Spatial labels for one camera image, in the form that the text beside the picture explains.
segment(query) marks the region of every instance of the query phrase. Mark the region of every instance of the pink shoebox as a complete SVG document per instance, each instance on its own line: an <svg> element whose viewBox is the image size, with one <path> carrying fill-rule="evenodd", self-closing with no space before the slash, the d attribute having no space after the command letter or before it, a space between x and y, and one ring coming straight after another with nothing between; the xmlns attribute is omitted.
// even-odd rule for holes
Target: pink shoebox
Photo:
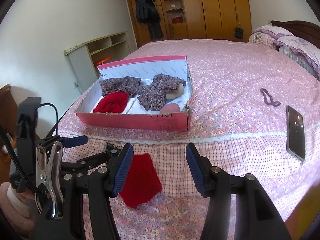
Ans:
<svg viewBox="0 0 320 240"><path fill-rule="evenodd" d="M104 127L118 127L128 129L185 131L188 129L188 117L191 109L189 101L192 97L192 82L187 66L187 56L153 56L125 59L98 66L100 78L91 86L85 98L76 109L80 120L89 125ZM93 113L94 107L101 100L102 90L99 81L108 78L122 78L132 76L141 78L141 82L150 84L154 75L166 74L178 77L187 82L184 93L175 99L181 112L159 114L155 111L138 111L132 106L126 113Z"/></svg>

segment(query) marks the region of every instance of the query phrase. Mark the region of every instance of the wooden cabinet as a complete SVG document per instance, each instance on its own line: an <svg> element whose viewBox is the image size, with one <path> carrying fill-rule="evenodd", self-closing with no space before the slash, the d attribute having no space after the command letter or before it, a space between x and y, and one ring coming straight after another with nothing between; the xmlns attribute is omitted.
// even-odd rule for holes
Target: wooden cabinet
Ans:
<svg viewBox="0 0 320 240"><path fill-rule="evenodd" d="M188 38L186 23L169 24L169 32L171 34L171 39L173 40L183 40Z"/></svg>
<svg viewBox="0 0 320 240"><path fill-rule="evenodd" d="M188 39L205 39L202 0L182 0Z"/></svg>
<svg viewBox="0 0 320 240"><path fill-rule="evenodd" d="M235 0L237 25L244 30L244 38L240 41L248 42L251 35L251 13L249 0Z"/></svg>
<svg viewBox="0 0 320 240"><path fill-rule="evenodd" d="M202 0L207 39L222 39L219 0Z"/></svg>
<svg viewBox="0 0 320 240"><path fill-rule="evenodd" d="M146 24L135 16L135 0L127 0L138 47L151 42ZM247 42L251 35L249 0L155 0L164 39L224 39ZM235 37L236 27L244 37Z"/></svg>
<svg viewBox="0 0 320 240"><path fill-rule="evenodd" d="M222 39L236 41L237 26L235 0L219 0L222 25Z"/></svg>
<svg viewBox="0 0 320 240"><path fill-rule="evenodd" d="M18 106L11 95L10 88L10 85L0 88L0 123L3 128L8 129L15 138ZM11 161L9 154L2 153L2 146L3 142L0 140L0 184L9 181Z"/></svg>

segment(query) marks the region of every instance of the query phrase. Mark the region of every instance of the black coat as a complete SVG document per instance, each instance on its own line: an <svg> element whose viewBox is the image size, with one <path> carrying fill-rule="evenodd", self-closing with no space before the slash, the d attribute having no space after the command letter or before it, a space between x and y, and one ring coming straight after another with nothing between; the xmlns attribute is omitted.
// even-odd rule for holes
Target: black coat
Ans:
<svg viewBox="0 0 320 240"><path fill-rule="evenodd" d="M149 35L152 41L164 37L154 0L136 0L136 18L138 23L148 24Z"/></svg>

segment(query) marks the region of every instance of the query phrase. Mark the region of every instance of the blue gripper pad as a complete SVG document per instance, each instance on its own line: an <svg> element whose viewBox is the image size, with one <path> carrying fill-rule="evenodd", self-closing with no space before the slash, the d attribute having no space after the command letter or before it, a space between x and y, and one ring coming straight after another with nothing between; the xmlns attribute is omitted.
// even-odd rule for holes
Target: blue gripper pad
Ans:
<svg viewBox="0 0 320 240"><path fill-rule="evenodd" d="M203 195L205 194L204 175L197 161L199 158L196 157L201 158L194 144L189 143L186 147L186 159L191 171L193 182L196 185L196 189L201 195Z"/></svg>
<svg viewBox="0 0 320 240"><path fill-rule="evenodd" d="M114 186L112 193L114 196L117 196L118 193L122 191L122 188L127 178L128 171L130 169L132 159L133 159L133 147L131 144L126 143L122 148L118 158L122 158L121 163L119 164L118 170L115 174Z"/></svg>
<svg viewBox="0 0 320 240"><path fill-rule="evenodd" d="M61 141L63 147L65 148L72 148L72 147L84 145L87 142L88 142L88 138L85 135L68 138Z"/></svg>

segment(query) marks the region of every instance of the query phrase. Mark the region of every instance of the power cord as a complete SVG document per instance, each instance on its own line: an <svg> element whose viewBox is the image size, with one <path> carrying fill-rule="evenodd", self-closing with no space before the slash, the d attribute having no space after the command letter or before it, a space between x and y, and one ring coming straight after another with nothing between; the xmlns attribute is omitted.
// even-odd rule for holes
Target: power cord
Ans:
<svg viewBox="0 0 320 240"><path fill-rule="evenodd" d="M2 127L2 125L0 124L0 137L5 145L5 147L8 150L8 153L14 163L14 165L16 166L17 170L19 171L19 173L21 174L22 178L25 180L28 188L33 192L36 193L37 195L39 195L43 200L47 200L47 197L45 195L43 195L40 190L36 187L36 185L31 181L31 179L28 177L28 175L25 173L25 171L23 170L13 148L12 145L4 131L4 128Z"/></svg>
<svg viewBox="0 0 320 240"><path fill-rule="evenodd" d="M52 106L55 109L55 111L56 111L56 135L58 135L58 110L57 110L56 106L54 104L44 103L44 104L41 104L38 108L40 108L41 106Z"/></svg>

